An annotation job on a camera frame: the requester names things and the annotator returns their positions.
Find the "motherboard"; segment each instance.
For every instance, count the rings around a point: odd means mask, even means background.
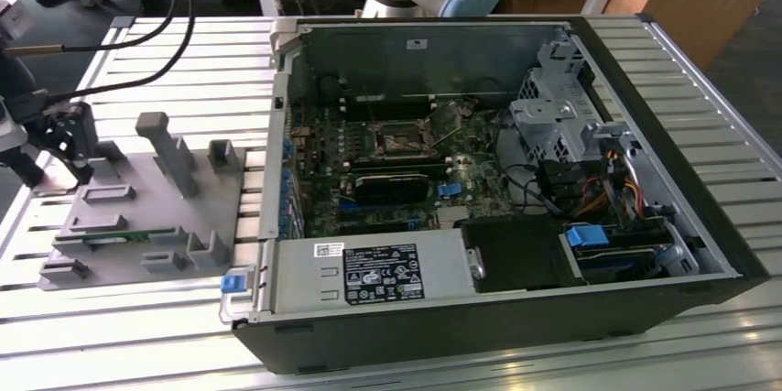
[[[468,98],[384,95],[292,113],[305,236],[450,229],[514,211],[498,111]]]

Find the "green circuit board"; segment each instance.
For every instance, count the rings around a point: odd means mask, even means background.
[[[334,109],[310,111],[305,118],[296,113],[305,235],[373,234],[400,228],[425,231],[454,227],[460,217],[513,212],[494,154],[496,115],[494,110],[474,112],[454,99],[438,100],[429,118],[420,120],[348,121]],[[422,201],[370,208],[357,203],[350,184],[362,172],[348,165],[378,156],[401,159],[401,163],[446,158],[448,174],[430,179]],[[396,165],[373,172],[404,174],[408,167]],[[460,184],[461,191],[442,197],[438,188],[452,184]]]

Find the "aluminum table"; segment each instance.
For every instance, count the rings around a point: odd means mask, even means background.
[[[724,304],[691,310],[644,335],[328,374],[274,375],[218,319],[218,277],[39,291],[38,270],[71,196],[38,197],[22,190],[0,225],[6,237],[0,388],[777,389],[782,379],[780,159],[656,24],[635,16],[589,19],[772,272],[769,282]],[[130,27],[117,26],[105,43],[138,37],[158,23],[159,19],[138,19]],[[170,130],[185,135],[191,148],[227,137],[252,150],[237,265],[252,263],[256,255],[274,74],[270,25],[264,17],[201,18],[191,47],[165,78],[142,88],[90,97],[98,133],[126,152],[153,151],[147,141],[135,137],[142,111],[167,112]],[[99,54],[81,87],[157,71],[183,31],[185,19],[177,19],[166,34],[143,46]],[[618,118],[605,90],[598,87],[598,91]],[[51,160],[45,155],[39,161]]]

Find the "power supply label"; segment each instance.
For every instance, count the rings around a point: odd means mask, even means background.
[[[352,306],[425,297],[416,244],[345,249],[342,263]]]

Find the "blue clip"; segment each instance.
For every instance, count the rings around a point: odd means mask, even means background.
[[[462,193],[462,182],[450,183],[438,187],[438,196],[452,197]]]
[[[223,293],[241,293],[248,291],[248,277],[245,275],[226,275],[221,280]]]
[[[566,233],[572,247],[577,246],[606,246],[609,237],[598,224],[578,224]]]

